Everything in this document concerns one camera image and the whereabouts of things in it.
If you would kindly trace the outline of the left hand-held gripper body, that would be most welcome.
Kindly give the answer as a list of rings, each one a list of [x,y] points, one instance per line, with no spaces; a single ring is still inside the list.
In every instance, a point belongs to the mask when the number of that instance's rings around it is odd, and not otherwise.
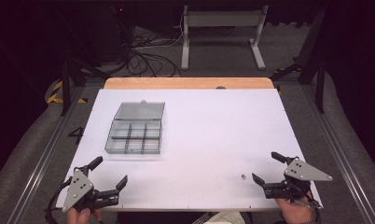
[[[62,206],[62,211],[67,212],[74,207],[78,212],[90,209],[93,213],[96,209],[118,204],[118,191],[99,191],[93,183],[79,169],[75,169],[71,177],[70,186]]]

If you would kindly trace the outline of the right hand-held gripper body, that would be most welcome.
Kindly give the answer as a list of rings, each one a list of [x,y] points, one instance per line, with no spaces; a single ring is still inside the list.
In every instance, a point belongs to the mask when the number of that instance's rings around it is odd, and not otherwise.
[[[333,177],[302,161],[299,157],[287,165],[285,179],[279,183],[265,183],[264,194],[267,199],[300,200],[308,197],[312,181],[332,181]]]

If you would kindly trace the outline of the clear plastic compartment box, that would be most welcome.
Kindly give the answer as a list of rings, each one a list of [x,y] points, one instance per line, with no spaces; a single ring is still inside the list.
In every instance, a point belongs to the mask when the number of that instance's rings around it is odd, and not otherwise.
[[[123,102],[105,144],[109,154],[160,154],[164,102]]]

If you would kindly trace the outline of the person's left hand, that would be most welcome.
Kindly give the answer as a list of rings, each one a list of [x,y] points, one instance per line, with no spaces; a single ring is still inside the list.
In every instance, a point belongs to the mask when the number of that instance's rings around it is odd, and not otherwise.
[[[67,224],[89,224],[91,216],[94,216],[99,224],[104,224],[100,209],[95,210],[93,213],[89,208],[78,212],[74,207],[70,208],[67,212]]]

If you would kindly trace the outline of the person's right hand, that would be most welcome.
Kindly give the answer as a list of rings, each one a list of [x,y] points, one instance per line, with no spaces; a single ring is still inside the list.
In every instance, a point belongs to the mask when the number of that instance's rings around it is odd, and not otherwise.
[[[287,224],[313,224],[317,215],[314,209],[287,199],[275,199]]]

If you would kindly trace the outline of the person's white clothing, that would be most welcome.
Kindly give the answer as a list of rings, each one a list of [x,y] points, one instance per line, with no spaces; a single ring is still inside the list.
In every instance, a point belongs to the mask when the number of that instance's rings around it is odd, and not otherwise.
[[[245,224],[245,220],[239,212],[208,212],[192,224]]]

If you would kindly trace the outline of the yellow black hazard tape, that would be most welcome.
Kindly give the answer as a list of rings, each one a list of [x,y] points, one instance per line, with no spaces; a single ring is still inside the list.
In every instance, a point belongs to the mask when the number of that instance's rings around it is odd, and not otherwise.
[[[63,103],[63,97],[61,95],[63,87],[63,82],[61,80],[55,81],[50,87],[50,92],[48,92],[48,99],[46,102],[48,104],[62,104]]]

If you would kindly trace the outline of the black metal stand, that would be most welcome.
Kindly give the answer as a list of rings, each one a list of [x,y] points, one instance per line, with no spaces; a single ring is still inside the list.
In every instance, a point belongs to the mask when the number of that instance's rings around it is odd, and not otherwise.
[[[98,57],[93,49],[81,10],[74,7],[50,5],[52,18],[49,20],[49,40],[58,59],[61,61],[62,115],[71,107],[70,81],[78,87],[86,84],[86,69],[95,77],[107,80],[110,76],[98,68]]]
[[[270,77],[270,80],[275,81],[293,71],[299,70],[298,82],[301,85],[310,84],[313,78],[316,77],[314,102],[320,113],[324,112],[325,64],[322,60],[322,54],[315,49],[315,46],[325,14],[326,7],[320,7],[295,62],[287,68],[275,70]]]

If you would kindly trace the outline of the dark equipment case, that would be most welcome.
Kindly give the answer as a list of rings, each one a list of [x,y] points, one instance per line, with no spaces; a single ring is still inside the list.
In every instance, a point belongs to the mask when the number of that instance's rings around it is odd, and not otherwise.
[[[120,20],[112,6],[98,6],[93,12],[93,44],[101,62],[121,60],[128,57],[131,29]]]

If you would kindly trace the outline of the grey metal stand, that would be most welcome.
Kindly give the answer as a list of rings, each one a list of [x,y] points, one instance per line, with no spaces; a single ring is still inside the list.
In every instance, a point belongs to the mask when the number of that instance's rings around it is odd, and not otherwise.
[[[189,37],[190,28],[196,27],[256,27],[257,32],[249,40],[250,48],[253,52],[257,68],[261,71],[266,69],[266,65],[261,56],[258,43],[268,14],[268,6],[261,9],[245,11],[191,11],[188,6],[184,6],[182,19],[183,48],[181,69],[188,70],[189,65]]]

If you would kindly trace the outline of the aluminium floor rail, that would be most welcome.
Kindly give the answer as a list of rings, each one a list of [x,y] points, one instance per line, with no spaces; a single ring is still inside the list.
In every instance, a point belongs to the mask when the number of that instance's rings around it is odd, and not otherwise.
[[[345,156],[328,120],[326,119],[326,114],[319,111],[315,103],[313,90],[307,85],[302,85],[301,89],[310,104],[314,116],[325,133],[329,150],[339,167],[340,173],[347,185],[348,190],[351,192],[352,197],[354,198],[361,216],[365,220],[366,224],[375,224],[375,210],[373,209],[367,194],[364,192],[357,175],[353,171],[352,165],[348,162],[347,157]]]
[[[72,110],[76,106],[76,101],[80,97],[81,93],[83,92],[83,87],[75,87],[71,90],[71,96],[70,96],[70,105],[69,108],[66,110],[63,116],[59,116],[58,123],[55,127],[55,130],[53,131],[45,149],[43,150],[41,157],[36,164],[35,169],[33,172],[29,175],[29,180],[24,186],[24,190],[13,209],[13,212],[11,213],[7,224],[21,224],[21,221],[23,217],[25,216],[25,213],[28,209],[29,204],[31,203],[32,199],[35,196],[35,193],[45,175],[45,172],[47,171],[49,167],[49,163],[55,153],[55,147],[58,144],[58,141],[60,139],[60,135],[63,131],[63,128],[69,119]]]

